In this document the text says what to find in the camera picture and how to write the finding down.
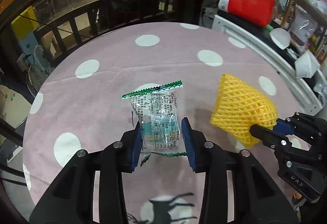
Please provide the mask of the yellow foam fruit net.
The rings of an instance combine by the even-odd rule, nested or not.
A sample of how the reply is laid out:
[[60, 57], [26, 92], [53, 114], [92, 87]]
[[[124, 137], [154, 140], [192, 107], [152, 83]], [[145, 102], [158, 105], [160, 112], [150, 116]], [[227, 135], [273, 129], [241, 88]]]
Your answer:
[[252, 148], [259, 139], [250, 134], [250, 127], [257, 124], [272, 130], [277, 119], [276, 106], [262, 92], [236, 76], [228, 73], [221, 76], [211, 124]]

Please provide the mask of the clear crumpled plastic bag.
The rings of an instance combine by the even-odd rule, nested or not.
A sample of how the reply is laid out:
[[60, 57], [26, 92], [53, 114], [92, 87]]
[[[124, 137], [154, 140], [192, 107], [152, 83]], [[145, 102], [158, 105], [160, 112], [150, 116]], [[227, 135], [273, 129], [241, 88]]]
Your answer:
[[318, 100], [320, 101], [323, 108], [327, 104], [327, 86], [322, 82], [315, 84], [313, 91], [318, 94]]

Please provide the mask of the pink polka dot tablecloth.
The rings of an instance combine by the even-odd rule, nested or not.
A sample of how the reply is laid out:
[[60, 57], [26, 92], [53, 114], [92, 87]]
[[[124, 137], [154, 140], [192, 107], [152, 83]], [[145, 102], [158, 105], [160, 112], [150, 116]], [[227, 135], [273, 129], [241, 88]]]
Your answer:
[[140, 124], [152, 134], [147, 102], [126, 93], [174, 81], [165, 118], [178, 133], [181, 119], [229, 151], [242, 149], [230, 134], [210, 123], [220, 77], [228, 73], [268, 97], [278, 116], [299, 111], [272, 66], [236, 39], [195, 25], [159, 22], [119, 29], [69, 55], [42, 85], [24, 132], [23, 171], [34, 203], [80, 149], [92, 153], [118, 141]]

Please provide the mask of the clear green snack wrapper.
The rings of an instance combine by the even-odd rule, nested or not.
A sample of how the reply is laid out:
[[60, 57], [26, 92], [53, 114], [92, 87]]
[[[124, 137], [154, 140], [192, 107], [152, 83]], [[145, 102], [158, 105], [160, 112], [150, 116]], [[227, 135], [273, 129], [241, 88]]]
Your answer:
[[180, 122], [177, 116], [177, 91], [182, 87], [182, 81], [178, 80], [122, 95], [123, 100], [129, 100], [141, 126], [141, 165], [152, 154], [168, 158], [186, 155], [181, 146]]

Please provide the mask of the wooden shelf rack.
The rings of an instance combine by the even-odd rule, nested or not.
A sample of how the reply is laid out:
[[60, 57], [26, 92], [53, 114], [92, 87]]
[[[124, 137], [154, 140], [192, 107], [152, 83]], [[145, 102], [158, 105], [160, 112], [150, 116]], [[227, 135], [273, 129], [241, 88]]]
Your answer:
[[316, 56], [320, 57], [323, 46], [326, 43], [326, 13], [320, 11], [318, 9], [318, 5], [315, 5], [314, 2], [318, 1], [324, 1], [326, 3], [326, 0], [288, 0], [286, 13], [283, 17], [280, 27], [283, 28], [286, 22], [288, 21], [293, 4], [301, 7], [323, 28], [323, 31], [318, 41], [317, 50], [315, 51]]

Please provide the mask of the white face mask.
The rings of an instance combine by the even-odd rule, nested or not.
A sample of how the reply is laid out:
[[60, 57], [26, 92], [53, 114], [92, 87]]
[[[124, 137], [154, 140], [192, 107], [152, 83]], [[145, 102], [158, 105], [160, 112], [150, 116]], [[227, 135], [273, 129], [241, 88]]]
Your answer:
[[272, 41], [281, 49], [285, 50], [289, 47], [291, 36], [290, 34], [282, 28], [273, 29], [270, 33], [270, 38]]

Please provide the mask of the white paper cup stack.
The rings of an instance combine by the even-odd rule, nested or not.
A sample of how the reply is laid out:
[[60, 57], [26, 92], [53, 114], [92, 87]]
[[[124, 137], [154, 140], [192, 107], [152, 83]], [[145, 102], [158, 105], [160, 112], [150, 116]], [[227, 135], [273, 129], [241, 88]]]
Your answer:
[[312, 78], [320, 63], [310, 50], [305, 51], [294, 63], [296, 78]]

